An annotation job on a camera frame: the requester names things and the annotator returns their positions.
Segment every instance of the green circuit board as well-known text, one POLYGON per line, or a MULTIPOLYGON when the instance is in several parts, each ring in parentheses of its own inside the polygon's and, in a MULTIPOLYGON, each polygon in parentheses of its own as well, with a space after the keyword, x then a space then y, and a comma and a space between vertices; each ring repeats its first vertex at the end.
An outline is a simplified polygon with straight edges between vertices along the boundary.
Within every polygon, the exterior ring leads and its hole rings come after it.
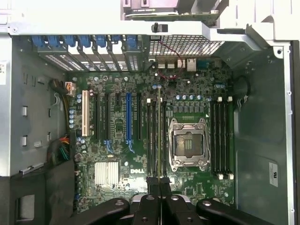
MULTIPOLYGON (((165 77, 176 73, 174 69, 162 69, 161 72, 165 77)), ((76 96, 70 100, 70 109, 75 112, 73 131, 78 139, 75 153, 77 212, 111 198, 122 197, 130 201, 134 195, 146 194, 147 176, 168 176, 173 193, 188 196, 194 204, 213 197, 234 204, 234 180, 217 179, 210 163, 204 170, 179 167, 173 171, 168 148, 172 118, 179 123, 197 123, 203 118, 207 123, 210 146, 211 101, 218 97, 227 100, 227 83, 231 76, 229 68, 215 67, 213 63, 196 72, 185 71, 177 79, 162 78, 155 69, 147 73, 70 74, 69 81, 76 85, 76 96), (78 99, 83 90, 90 93, 90 135, 87 137, 81 137, 82 102, 78 99), (132 106, 131 146, 126 140, 127 93, 131 93, 132 106), (101 172, 103 166, 106 174, 101 172), (107 177, 105 181, 102 181, 103 176, 107 177)), ((232 104, 228 104, 228 131, 229 169, 234 172, 232 104)))

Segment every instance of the pcie slot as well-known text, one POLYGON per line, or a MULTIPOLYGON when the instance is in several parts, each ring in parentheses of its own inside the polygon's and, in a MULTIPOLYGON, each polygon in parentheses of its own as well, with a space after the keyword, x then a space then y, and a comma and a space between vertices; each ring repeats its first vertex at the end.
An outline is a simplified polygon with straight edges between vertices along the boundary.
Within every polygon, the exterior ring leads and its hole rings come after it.
POLYGON ((167 152, 167 145, 166 145, 166 121, 167 121, 167 117, 166 117, 166 102, 163 102, 162 105, 162 118, 161 118, 161 122, 162 122, 162 151, 163 151, 163 176, 167 176, 167 157, 168 157, 168 152, 167 152))
POLYGON ((126 93, 126 144, 132 153, 132 97, 131 93, 126 93))
POLYGON ((142 94, 136 95, 136 136, 138 140, 142 139, 142 94))
POLYGON ((82 91, 82 136, 90 135, 90 93, 82 91))
POLYGON ((153 157, 153 176, 157 175, 157 168, 156 168, 156 158, 157 158, 157 112, 156 112, 156 101, 152 102, 152 157, 153 157))
POLYGON ((211 143, 211 169, 214 173, 217 172, 217 149, 216 149, 216 104, 210 104, 210 143, 211 143))
POLYGON ((113 153, 110 140, 110 94, 104 94, 104 144, 109 153, 113 153))
POLYGON ((146 128, 147 128, 147 171, 148 176, 152 175, 151 167, 152 167, 152 158, 151 158, 151 106, 148 103, 147 104, 147 122, 146 122, 146 128))

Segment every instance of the sticker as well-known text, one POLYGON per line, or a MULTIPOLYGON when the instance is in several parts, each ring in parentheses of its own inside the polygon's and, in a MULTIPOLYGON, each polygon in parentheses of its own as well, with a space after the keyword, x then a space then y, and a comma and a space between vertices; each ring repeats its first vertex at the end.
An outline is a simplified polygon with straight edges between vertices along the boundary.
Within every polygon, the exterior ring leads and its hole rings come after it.
POLYGON ((278 187, 278 166, 274 163, 269 163, 270 184, 278 187))
POLYGON ((0 85, 6 84, 6 62, 0 62, 0 85))

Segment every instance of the ram slot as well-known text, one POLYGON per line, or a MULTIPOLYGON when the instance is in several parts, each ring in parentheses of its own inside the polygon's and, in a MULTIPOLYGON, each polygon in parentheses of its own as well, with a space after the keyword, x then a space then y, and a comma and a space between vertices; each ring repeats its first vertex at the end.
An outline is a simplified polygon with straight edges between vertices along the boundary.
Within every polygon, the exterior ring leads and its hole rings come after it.
POLYGON ((220 149, 221 149, 221 172, 226 172, 226 150, 225 150, 225 104, 220 105, 220 149))
POLYGON ((151 106, 147 104, 147 172, 148 176, 152 176, 152 160, 151 160, 151 106))
POLYGON ((224 105, 225 107, 225 135, 224 135, 224 144, 225 144, 225 157, 226 157, 226 173, 231 173, 230 171, 230 146, 229 146, 229 107, 228 103, 224 105))
POLYGON ((221 172, 221 157, 220 157, 220 104, 216 103, 216 160, 217 169, 216 172, 221 172))
POLYGON ((156 137, 157 137, 157 112, 156 112, 156 102, 152 102, 152 162, 153 162, 153 176, 157 176, 157 168, 156 168, 156 158, 157 158, 157 142, 156 142, 156 137))
POLYGON ((217 149, 216 149, 216 104, 210 104, 210 143, 211 143, 211 168, 214 173, 217 172, 217 149))
POLYGON ((138 140, 142 139, 142 94, 136 95, 136 136, 138 140))
POLYGON ((167 176, 167 157, 168 157, 168 151, 167 151, 167 144, 166 144, 166 121, 167 121, 167 117, 166 117, 166 102, 163 102, 162 105, 162 117, 161 117, 161 123, 162 123, 162 152, 163 152, 163 176, 167 176))
POLYGON ((82 91, 82 136, 90 135, 90 93, 82 91))
POLYGON ((104 131, 105 131, 105 136, 104 139, 105 140, 109 140, 110 139, 110 135, 109 135, 109 130, 110 130, 110 94, 105 94, 104 95, 104 103, 105 103, 105 107, 104 107, 104 131))

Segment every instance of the black ram slot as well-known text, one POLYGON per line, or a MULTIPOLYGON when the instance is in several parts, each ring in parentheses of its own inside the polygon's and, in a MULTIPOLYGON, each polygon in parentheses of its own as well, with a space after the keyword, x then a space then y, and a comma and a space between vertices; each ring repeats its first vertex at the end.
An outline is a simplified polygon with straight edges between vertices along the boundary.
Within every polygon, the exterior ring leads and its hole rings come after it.
POLYGON ((225 109, 224 103, 220 103, 220 149, 221 149, 221 171, 222 173, 226 172, 226 151, 225 151, 225 145, 224 145, 224 139, 225 139, 225 109))
POLYGON ((216 158, 216 104, 210 104, 210 149, 211 149, 211 169, 215 173, 217 170, 216 158))
POLYGON ((157 175, 157 168, 156 168, 156 137, 157 137, 157 113, 156 113, 156 102, 152 102, 152 162, 153 162, 153 176, 156 177, 157 175))
POLYGON ((94 100, 95 100, 95 139, 99 141, 99 139, 100 139, 100 132, 99 132, 100 131, 100 129, 99 129, 100 116, 99 116, 99 114, 101 112, 98 110, 99 104, 100 104, 99 96, 95 95, 94 100))
POLYGON ((151 161, 151 108, 150 105, 147 104, 147 172, 148 176, 151 175, 152 161, 151 161))
POLYGON ((226 168, 227 173, 230 171, 230 144, 229 144, 230 134, 229 134, 229 106, 228 103, 225 104, 225 146, 226 146, 226 168))
POLYGON ((142 139, 142 94, 137 93, 136 95, 136 136, 138 140, 142 139))
POLYGON ((217 159, 217 172, 221 171, 221 152, 220 152, 220 104, 216 104, 216 159, 217 159))
POLYGON ((121 94, 120 93, 116 93, 116 106, 121 106, 121 94))
POLYGON ((105 114, 105 119, 104 119, 104 130, 105 130, 105 140, 109 140, 109 125, 110 125, 110 104, 109 104, 109 94, 104 95, 104 114, 105 114))
POLYGON ((162 124, 162 129, 163 129, 163 132, 162 132, 162 151, 163 151, 163 175, 166 177, 167 176, 167 157, 168 157, 168 151, 167 151, 167 133, 166 133, 166 130, 167 130, 167 126, 166 126, 166 121, 167 121, 167 117, 166 117, 166 102, 163 102, 163 105, 162 105, 162 120, 161 120, 161 124, 162 124))

